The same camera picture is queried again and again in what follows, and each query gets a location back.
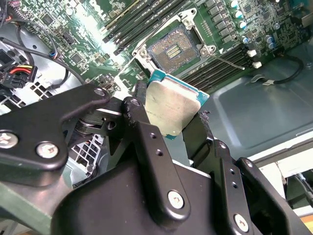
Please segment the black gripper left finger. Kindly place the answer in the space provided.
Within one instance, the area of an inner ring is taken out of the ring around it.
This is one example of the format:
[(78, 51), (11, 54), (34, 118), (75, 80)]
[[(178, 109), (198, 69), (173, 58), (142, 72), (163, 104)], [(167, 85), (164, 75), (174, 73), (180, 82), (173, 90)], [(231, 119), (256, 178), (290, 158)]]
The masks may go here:
[[(68, 160), (63, 123), (104, 107), (110, 98), (86, 84), (1, 115), (1, 180), (38, 187), (57, 181)], [(114, 106), (121, 110), (119, 136), (134, 146), (151, 217), (163, 227), (180, 226), (191, 206), (160, 130), (137, 98)]]

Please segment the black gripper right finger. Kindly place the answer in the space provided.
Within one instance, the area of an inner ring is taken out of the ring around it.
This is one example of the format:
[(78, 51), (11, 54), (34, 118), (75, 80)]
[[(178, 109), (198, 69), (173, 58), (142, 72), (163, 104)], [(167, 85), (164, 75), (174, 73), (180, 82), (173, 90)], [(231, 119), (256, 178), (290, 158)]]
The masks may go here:
[(211, 176), (212, 219), (219, 235), (304, 235), (306, 226), (248, 158), (233, 159), (214, 138), (207, 111), (182, 131), (193, 168)]

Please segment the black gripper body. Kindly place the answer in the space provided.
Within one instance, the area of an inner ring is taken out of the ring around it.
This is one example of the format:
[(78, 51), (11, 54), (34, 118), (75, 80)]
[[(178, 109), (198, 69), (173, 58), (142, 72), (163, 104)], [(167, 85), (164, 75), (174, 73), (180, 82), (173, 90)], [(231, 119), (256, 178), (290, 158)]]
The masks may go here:
[(137, 163), (129, 161), (72, 191), (56, 209), (54, 235), (227, 235), (229, 229), (213, 209), (209, 176), (175, 163), (191, 202), (191, 214), (176, 230), (155, 223)]

